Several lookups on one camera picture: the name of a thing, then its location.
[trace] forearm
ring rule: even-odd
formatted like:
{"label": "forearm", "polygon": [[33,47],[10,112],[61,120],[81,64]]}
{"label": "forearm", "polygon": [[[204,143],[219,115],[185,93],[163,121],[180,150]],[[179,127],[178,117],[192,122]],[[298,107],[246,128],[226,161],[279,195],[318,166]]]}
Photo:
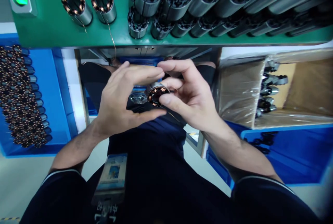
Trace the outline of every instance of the forearm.
{"label": "forearm", "polygon": [[241,140],[223,121],[214,131],[203,135],[210,147],[237,181],[246,173],[255,173],[281,181],[270,161],[255,147]]}
{"label": "forearm", "polygon": [[54,158],[50,171],[75,167],[82,171],[84,162],[93,149],[105,137],[99,134],[97,124],[92,122],[82,133],[64,146]]}

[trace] green shelf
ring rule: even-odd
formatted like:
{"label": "green shelf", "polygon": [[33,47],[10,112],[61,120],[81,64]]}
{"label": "green shelf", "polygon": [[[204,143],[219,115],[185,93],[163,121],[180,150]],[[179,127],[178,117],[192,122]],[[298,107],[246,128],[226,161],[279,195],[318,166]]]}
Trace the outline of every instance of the green shelf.
{"label": "green shelf", "polygon": [[[222,45],[222,46],[251,46],[251,45],[299,45],[320,44],[333,38],[333,26],[319,29],[297,37],[278,35],[274,37],[246,35],[230,38],[223,35],[218,38],[208,34],[200,38],[185,35],[174,38],[168,35],[158,41],[151,37],[150,28],[146,35],[139,40],[133,39],[128,33],[127,14],[129,0],[114,0],[117,18],[110,25],[110,31],[116,46],[139,45]],[[90,0],[86,0],[92,9]],[[52,47],[109,47],[113,46],[107,25],[102,24],[93,11],[92,23],[83,28],[73,22],[65,12],[61,0],[36,0],[37,16],[25,17],[14,14],[14,21],[20,42],[30,48]]]}

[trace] cardboard box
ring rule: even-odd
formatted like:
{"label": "cardboard box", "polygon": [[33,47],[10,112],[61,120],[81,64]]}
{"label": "cardboard box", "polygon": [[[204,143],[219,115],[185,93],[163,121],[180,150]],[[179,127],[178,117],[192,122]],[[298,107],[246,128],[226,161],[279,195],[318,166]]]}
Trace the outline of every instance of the cardboard box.
{"label": "cardboard box", "polygon": [[[281,63],[273,75],[288,75],[277,86],[277,111],[255,118],[267,61]],[[219,115],[252,129],[333,123],[333,48],[233,59],[221,67],[216,94]]]}

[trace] id badge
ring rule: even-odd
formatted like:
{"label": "id badge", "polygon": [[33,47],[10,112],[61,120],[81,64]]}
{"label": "id badge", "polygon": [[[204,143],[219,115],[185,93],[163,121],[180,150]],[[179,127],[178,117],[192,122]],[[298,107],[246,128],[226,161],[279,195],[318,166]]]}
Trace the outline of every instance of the id badge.
{"label": "id badge", "polygon": [[96,187],[92,204],[109,202],[120,204],[125,198],[127,154],[109,155]]}

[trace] knee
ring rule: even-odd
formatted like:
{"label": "knee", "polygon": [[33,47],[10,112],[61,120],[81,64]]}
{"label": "knee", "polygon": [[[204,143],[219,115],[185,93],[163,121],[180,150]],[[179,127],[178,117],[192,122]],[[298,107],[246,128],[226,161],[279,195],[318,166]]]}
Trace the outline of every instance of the knee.
{"label": "knee", "polygon": [[199,62],[199,63],[195,63],[195,66],[200,66],[200,65],[206,65],[206,66],[211,66],[214,69],[216,69],[216,65],[213,62],[210,61],[205,61],[205,62]]}

